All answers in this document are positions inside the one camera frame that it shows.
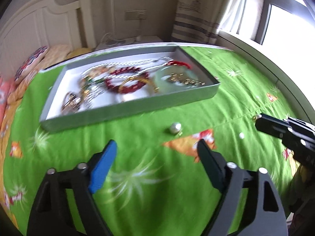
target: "wall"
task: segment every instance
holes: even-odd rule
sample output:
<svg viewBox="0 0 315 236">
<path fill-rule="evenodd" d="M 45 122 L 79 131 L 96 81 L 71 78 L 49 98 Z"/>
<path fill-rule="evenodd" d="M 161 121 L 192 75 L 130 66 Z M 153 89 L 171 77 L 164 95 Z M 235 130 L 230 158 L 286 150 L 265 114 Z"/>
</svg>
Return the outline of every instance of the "wall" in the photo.
<svg viewBox="0 0 315 236">
<path fill-rule="evenodd" d="M 26 2 L 30 0 L 12 0 L 0 19 L 0 29 L 6 21 Z M 56 0 L 64 5 L 76 0 Z M 92 15 L 96 41 L 103 34 L 112 32 L 110 0 L 91 0 Z M 116 17 L 116 37 L 128 38 L 137 34 L 138 21 L 125 21 L 126 10 L 147 10 L 147 20 L 142 24 L 142 35 L 157 35 L 164 41 L 169 41 L 176 12 L 177 0 L 114 0 Z"/>
</svg>

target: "green bed sheet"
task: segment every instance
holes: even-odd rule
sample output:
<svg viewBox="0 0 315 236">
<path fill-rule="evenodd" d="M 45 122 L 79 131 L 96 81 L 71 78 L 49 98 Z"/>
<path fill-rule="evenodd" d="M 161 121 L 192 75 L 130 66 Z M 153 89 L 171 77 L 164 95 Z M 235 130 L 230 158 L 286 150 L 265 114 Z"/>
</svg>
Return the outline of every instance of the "green bed sheet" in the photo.
<svg viewBox="0 0 315 236">
<path fill-rule="evenodd" d="M 292 175 L 282 154 L 285 147 L 279 139 L 257 132 L 252 120 L 261 112 L 280 119 L 294 117 L 285 97 L 233 51 L 183 49 L 218 77 L 221 85 L 213 98 L 53 134 L 40 128 L 39 117 L 62 67 L 36 75 L 16 111 L 4 161 L 8 195 L 23 193 L 10 211 L 24 235 L 45 172 L 51 167 L 58 171 L 72 169 L 100 152 L 110 139 L 118 144 L 117 158 L 94 199 L 113 234 L 200 235 L 220 193 L 212 187 L 201 162 L 163 145 L 179 140 L 166 131 L 173 122 L 182 124 L 181 139 L 210 132 L 212 147 L 227 161 L 254 171 L 267 168 L 286 208 L 286 190 Z M 19 145 L 22 158 L 9 156 L 12 143 Z M 84 232 L 73 193 L 67 193 L 75 225 Z M 240 222 L 245 196 L 246 191 L 230 232 Z"/>
</svg>

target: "striped curtain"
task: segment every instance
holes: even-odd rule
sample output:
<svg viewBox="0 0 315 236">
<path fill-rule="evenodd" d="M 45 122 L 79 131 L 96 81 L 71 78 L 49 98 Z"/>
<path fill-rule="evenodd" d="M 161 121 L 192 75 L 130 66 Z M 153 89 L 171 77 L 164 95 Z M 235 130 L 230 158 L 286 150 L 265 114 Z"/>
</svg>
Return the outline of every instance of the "striped curtain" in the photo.
<svg viewBox="0 0 315 236">
<path fill-rule="evenodd" d="M 172 41 L 215 44 L 232 0 L 178 0 Z"/>
</svg>

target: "electrical outlet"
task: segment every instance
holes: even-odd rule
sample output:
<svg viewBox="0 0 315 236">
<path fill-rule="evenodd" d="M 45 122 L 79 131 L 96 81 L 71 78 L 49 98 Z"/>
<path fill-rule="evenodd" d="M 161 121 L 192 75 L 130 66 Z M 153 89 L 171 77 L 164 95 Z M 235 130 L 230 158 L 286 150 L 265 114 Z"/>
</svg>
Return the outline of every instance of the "electrical outlet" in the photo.
<svg viewBox="0 0 315 236">
<path fill-rule="evenodd" d="M 146 10 L 125 11 L 125 20 L 146 19 Z"/>
</svg>

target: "headboard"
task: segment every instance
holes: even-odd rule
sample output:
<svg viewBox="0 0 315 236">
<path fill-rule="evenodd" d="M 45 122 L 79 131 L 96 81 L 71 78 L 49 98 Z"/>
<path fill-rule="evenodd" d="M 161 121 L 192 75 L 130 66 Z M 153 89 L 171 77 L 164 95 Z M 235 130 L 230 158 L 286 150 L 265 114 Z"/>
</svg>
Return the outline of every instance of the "headboard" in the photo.
<svg viewBox="0 0 315 236">
<path fill-rule="evenodd" d="M 12 77 L 39 47 L 69 44 L 72 50 L 96 47 L 90 0 L 58 5 L 55 0 L 31 0 L 0 31 L 0 72 Z"/>
</svg>

